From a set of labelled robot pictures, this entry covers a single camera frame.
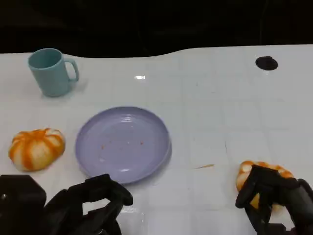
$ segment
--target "plate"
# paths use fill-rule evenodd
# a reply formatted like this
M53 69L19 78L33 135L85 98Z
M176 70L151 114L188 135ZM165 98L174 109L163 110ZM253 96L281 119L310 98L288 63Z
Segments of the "plate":
M162 120L137 107L116 107L93 116L80 130L76 158L90 177L110 174L121 184L154 173L172 154Z

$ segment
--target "white tiled surface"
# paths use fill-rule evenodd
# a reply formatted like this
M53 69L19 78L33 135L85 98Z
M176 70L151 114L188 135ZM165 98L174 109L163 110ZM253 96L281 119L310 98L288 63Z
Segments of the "white tiled surface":
M270 55L278 69L255 66ZM80 127L101 110L134 105L159 115L173 139L168 165L128 186L134 205L118 220L125 235L249 235L234 180L246 159L284 165L313 184L313 46L197 48L150 58L77 58L81 80L61 98L40 93L29 54L0 55L0 174L19 174L7 150L14 134L52 127L64 155L32 173L48 200L85 175L75 160ZM134 79L144 75L144 80ZM196 167L215 164L210 168ZM106 202L84 205L85 210ZM272 218L290 227L286 211Z

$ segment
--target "mug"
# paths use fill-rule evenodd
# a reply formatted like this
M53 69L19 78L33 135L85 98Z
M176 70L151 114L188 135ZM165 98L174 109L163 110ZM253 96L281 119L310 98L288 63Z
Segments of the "mug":
M75 79L69 78L65 62L73 65L76 73ZM57 49L44 48L32 53L28 58L28 66L45 96L64 95L69 92L71 83L79 79L76 62L71 58L64 58Z

